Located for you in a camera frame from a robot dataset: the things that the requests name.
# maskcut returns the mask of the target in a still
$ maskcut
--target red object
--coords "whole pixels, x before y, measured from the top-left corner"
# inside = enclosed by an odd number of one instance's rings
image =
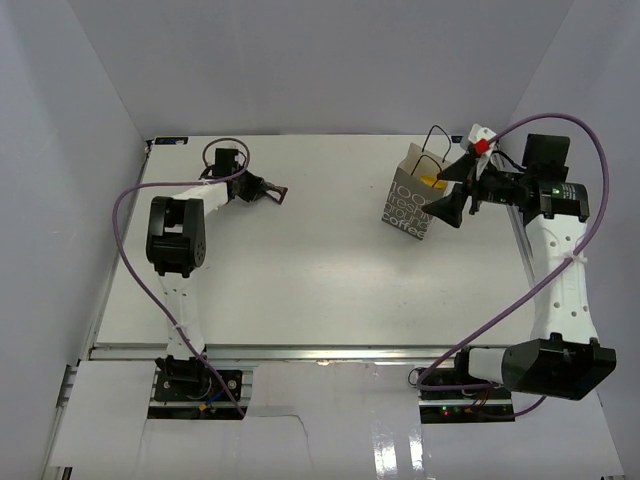
[[[482,155],[484,152],[489,150],[490,145],[489,142],[483,138],[482,140],[478,140],[476,143],[474,143],[473,147],[475,148],[478,155]]]

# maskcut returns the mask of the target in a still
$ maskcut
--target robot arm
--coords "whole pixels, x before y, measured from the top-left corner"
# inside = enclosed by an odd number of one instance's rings
[[[485,164],[477,176],[476,161],[482,159],[472,145],[461,158],[462,164],[456,162],[442,172],[442,178],[461,183],[448,197],[426,205],[424,211],[458,228],[468,197],[472,198],[471,214],[482,201],[518,206],[531,245],[534,278],[539,282],[572,255],[586,232],[586,189],[565,182],[568,146],[566,137],[530,135],[524,173],[504,172]],[[583,398],[606,378],[615,368],[616,356],[614,350],[599,345],[591,321],[585,261],[582,254],[575,258],[534,297],[536,313],[530,341],[508,348],[468,347],[456,356],[458,377],[469,383],[481,379],[511,391],[572,400]]]
[[[214,164],[207,166],[201,177],[212,180],[238,172],[237,155],[235,148],[217,148]],[[155,197],[152,200],[147,259],[158,274],[165,305],[177,322],[174,325],[167,318],[167,355],[166,358],[158,358],[156,364],[166,378],[172,380],[172,385],[184,384],[186,389],[198,391],[205,380],[203,365],[176,331],[179,327],[191,346],[198,353],[204,352],[192,273],[202,266],[206,255],[205,218],[236,196],[248,203],[266,196],[281,204],[286,193],[286,188],[245,171],[227,182],[203,184],[172,197]]]
[[[198,353],[204,350],[204,338],[191,273],[204,262],[205,218],[227,204],[227,190],[226,183],[202,185],[173,197],[156,197],[151,202],[147,257],[154,263],[166,307]],[[171,231],[176,228],[182,228],[182,232]],[[167,328],[167,356],[176,360],[193,357],[169,319]]]

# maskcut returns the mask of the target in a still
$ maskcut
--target white wall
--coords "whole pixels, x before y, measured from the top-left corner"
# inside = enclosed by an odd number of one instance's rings
[[[608,156],[611,197],[600,233],[588,247],[589,301],[601,343],[618,352],[618,367],[598,389],[628,478],[640,479],[640,5],[638,2],[580,0],[574,3],[545,55],[512,120],[544,111],[583,118],[597,132]],[[570,180],[583,182],[595,215],[601,176],[588,138],[572,126],[550,120],[507,137],[521,155],[527,132],[572,137]]]
[[[70,0],[143,136],[505,125],[571,0]]]
[[[65,0],[0,0],[0,478],[38,477],[143,143]]]

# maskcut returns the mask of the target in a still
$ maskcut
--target yellow object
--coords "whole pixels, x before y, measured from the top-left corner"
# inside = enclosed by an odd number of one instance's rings
[[[436,177],[432,177],[431,175],[422,175],[420,177],[426,185],[429,185],[431,188],[435,188],[436,190],[444,190],[447,188],[447,182],[444,180],[438,180]]]

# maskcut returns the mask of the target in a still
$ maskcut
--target paper bag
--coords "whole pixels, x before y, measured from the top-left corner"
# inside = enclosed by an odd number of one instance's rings
[[[447,183],[436,176],[449,165],[435,153],[415,143],[409,145],[391,182],[382,221],[422,240],[433,221],[422,207],[445,195]]]

